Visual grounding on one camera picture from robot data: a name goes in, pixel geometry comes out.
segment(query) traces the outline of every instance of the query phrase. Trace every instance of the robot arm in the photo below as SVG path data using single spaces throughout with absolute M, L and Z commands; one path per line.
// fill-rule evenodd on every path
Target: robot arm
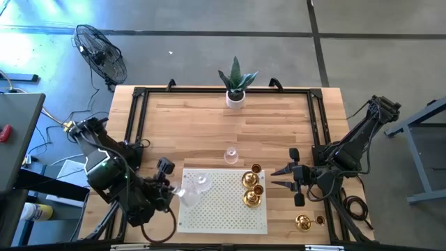
M 133 227 L 141 226 L 155 210 L 169 210 L 174 194 L 166 174 L 172 173 L 175 164 L 161 158 L 154 177 L 140 177 L 135 171 L 141 164 L 141 144 L 114 141 L 102 125 L 107 120 L 70 122 L 67 131 L 86 157 L 84 171 L 90 186 L 108 204 L 117 201 Z
M 367 101 L 365 105 L 367 104 L 369 104 L 369 108 L 365 118 L 341 141 L 328 146 L 314 147 L 313 156 L 317 167 L 299 165 L 298 150 L 290 149 L 290 157 L 293 162 L 271 174 L 276 176 L 293 173 L 294 182 L 273 181 L 273 183 L 283 185 L 296 192 L 294 197 L 295 206 L 305 205 L 305 198 L 300 189 L 301 185 L 309 186 L 307 191 L 309 200 L 322 201 L 328 199 L 336 208 L 356 241 L 370 240 L 355 226 L 345 208 L 339 200 L 335 199 L 335 194 L 340 190 L 344 177 L 350 178 L 370 172 L 370 166 L 368 166 L 367 171 L 362 171 L 360 164 L 362 154 L 369 150 L 371 139 L 383 125 L 398 119 L 398 109 L 401 107 L 399 103 L 393 103 L 385 97 L 378 98 L 376 96 Z M 317 185 L 322 190 L 322 198 L 312 199 L 309 197 L 313 185 Z

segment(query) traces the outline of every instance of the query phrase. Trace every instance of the white pot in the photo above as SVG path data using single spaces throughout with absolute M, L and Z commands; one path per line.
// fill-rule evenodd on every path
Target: white pot
M 229 108 L 240 109 L 243 107 L 243 105 L 245 104 L 245 97 L 246 97 L 245 91 L 243 91 L 243 98 L 239 101 L 232 101 L 229 98 L 228 94 L 229 94 L 229 91 L 226 91 L 226 104 L 228 105 Z

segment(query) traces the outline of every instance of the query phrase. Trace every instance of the potted plant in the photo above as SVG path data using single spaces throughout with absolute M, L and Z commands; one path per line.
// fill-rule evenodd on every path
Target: potted plant
M 227 77 L 219 70 L 218 74 L 223 80 L 226 89 L 226 104 L 231 109 L 240 109 L 245 101 L 245 89 L 254 81 L 257 73 L 240 74 L 240 64 L 235 56 L 232 64 L 231 76 Z

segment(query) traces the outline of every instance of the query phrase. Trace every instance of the fan stand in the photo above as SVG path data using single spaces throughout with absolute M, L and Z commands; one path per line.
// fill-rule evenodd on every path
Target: fan stand
M 105 79 L 105 85 L 107 85 L 107 90 L 109 90 L 110 92 L 114 93 L 114 90 L 112 90 L 112 88 L 110 86 L 115 86 L 117 83 L 113 82 L 111 79 L 109 79 L 108 77 Z

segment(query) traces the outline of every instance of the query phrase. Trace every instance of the snake plant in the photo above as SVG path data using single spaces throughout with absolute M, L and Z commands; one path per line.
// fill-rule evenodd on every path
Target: snake plant
M 240 64 L 235 56 L 234 62 L 232 64 L 231 75 L 227 77 L 224 73 L 219 70 L 218 74 L 223 80 L 226 89 L 228 90 L 228 97 L 232 101 L 239 101 L 243 98 L 243 91 L 254 81 L 257 73 L 248 73 L 243 76 L 240 74 Z

